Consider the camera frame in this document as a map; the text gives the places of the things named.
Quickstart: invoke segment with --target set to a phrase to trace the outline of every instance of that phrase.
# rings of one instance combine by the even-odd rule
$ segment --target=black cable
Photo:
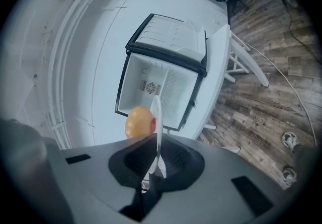
[[[288,30],[289,30],[289,32],[290,32],[290,34],[292,35],[292,37],[295,39],[295,40],[297,40],[306,50],[307,50],[307,52],[309,52],[315,59],[316,59],[316,61],[320,64],[320,65],[322,65],[322,62],[317,58],[317,56],[313,53],[313,51],[309,48],[309,46],[307,46],[305,43],[303,43],[303,42],[301,42],[295,35],[294,35],[294,33],[293,33],[293,31],[292,31],[292,29],[291,29],[291,26],[292,26],[292,23],[293,23],[293,18],[292,18],[292,15],[291,15],[291,12],[290,12],[290,10],[288,9],[288,7],[287,7],[287,3],[286,3],[286,1],[285,0],[281,0],[282,1],[282,3],[283,3],[283,5],[284,5],[284,7],[285,7],[285,9],[286,9],[286,11],[287,11],[287,13],[288,13],[288,15],[289,15],[289,17],[290,17],[290,24],[289,24],[289,27],[288,27]]]

